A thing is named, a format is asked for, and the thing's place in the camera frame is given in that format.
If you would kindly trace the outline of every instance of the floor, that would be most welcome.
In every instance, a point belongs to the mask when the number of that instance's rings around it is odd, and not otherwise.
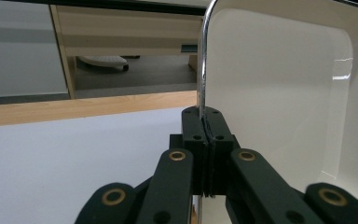
[[[77,60],[76,98],[194,91],[197,74],[188,56],[141,56],[127,59],[130,69],[97,67]],[[68,100],[68,94],[0,97],[0,105]]]

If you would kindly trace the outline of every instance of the caster wheel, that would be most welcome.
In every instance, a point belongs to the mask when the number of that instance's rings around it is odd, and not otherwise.
[[[129,65],[124,65],[123,66],[123,72],[127,72],[130,69]]]

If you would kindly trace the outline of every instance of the white table surface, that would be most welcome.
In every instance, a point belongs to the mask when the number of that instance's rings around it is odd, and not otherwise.
[[[99,187],[142,183],[182,110],[0,126],[0,224],[74,223]]]

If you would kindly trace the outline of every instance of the black plastic part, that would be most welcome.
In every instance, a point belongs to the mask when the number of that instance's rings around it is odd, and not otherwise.
[[[131,223],[131,208],[135,199],[136,192],[129,185],[105,185],[91,196],[75,224]]]
[[[233,150],[229,167],[255,223],[323,223],[256,151]]]
[[[121,58],[124,59],[140,59],[141,55],[125,55],[125,56],[120,56]]]
[[[255,223],[255,219],[244,201],[235,201],[226,197],[226,209],[232,224]]]
[[[208,144],[195,106],[182,111],[182,134],[170,135],[170,148],[185,148],[194,157],[193,194],[202,195],[205,188]]]
[[[159,159],[136,223],[189,223],[192,173],[191,152],[180,148],[165,151]]]
[[[240,143],[238,142],[237,137],[235,136],[235,134],[232,135],[232,138],[234,139],[233,147],[234,148],[241,148]]]
[[[177,4],[157,3],[134,0],[3,0],[8,2],[24,2],[48,4],[68,7],[96,7],[128,11],[160,12],[181,15],[203,16],[205,7],[183,6]]]
[[[358,223],[358,200],[344,189],[326,183],[309,185],[305,201],[326,223]]]
[[[147,193],[151,180],[152,177],[148,178],[146,181],[144,181],[142,184],[138,185],[134,189],[136,193],[136,199],[132,203],[131,212],[127,218],[126,223],[128,224],[135,223],[136,218],[138,217],[139,212],[141,211],[142,204],[144,203],[145,195]]]
[[[220,111],[206,107],[205,132],[209,139],[209,189],[207,195],[226,195],[228,184],[227,160],[238,143],[231,134]]]

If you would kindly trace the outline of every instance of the wall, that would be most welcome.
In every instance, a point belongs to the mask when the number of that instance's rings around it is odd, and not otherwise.
[[[0,1],[0,97],[67,93],[47,5]]]

